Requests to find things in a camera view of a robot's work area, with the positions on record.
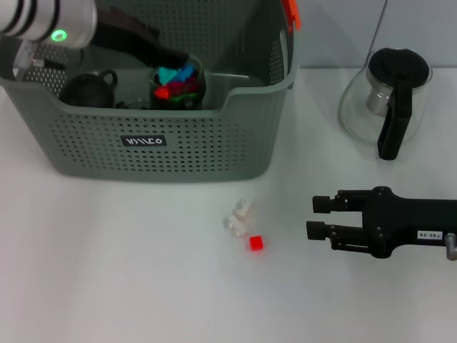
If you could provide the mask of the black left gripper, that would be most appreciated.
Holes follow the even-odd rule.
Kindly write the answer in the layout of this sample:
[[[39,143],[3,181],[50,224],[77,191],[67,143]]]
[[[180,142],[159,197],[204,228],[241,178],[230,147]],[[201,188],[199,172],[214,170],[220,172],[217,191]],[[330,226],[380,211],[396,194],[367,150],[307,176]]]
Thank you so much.
[[[128,54],[150,67],[180,69],[185,66],[189,54],[164,48],[159,36],[159,29],[111,7],[97,9],[97,24],[90,45]]]

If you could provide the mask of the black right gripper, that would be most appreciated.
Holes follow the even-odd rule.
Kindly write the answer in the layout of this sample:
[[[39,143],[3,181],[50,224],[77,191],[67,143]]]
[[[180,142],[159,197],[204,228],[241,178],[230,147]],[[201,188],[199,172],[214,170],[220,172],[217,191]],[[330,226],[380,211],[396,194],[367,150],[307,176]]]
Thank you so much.
[[[407,199],[388,187],[339,190],[334,198],[314,196],[313,212],[361,212],[363,229],[325,222],[306,222],[310,240],[330,240],[332,250],[369,251],[389,258],[405,245],[444,247],[446,236],[456,234],[456,201]]]

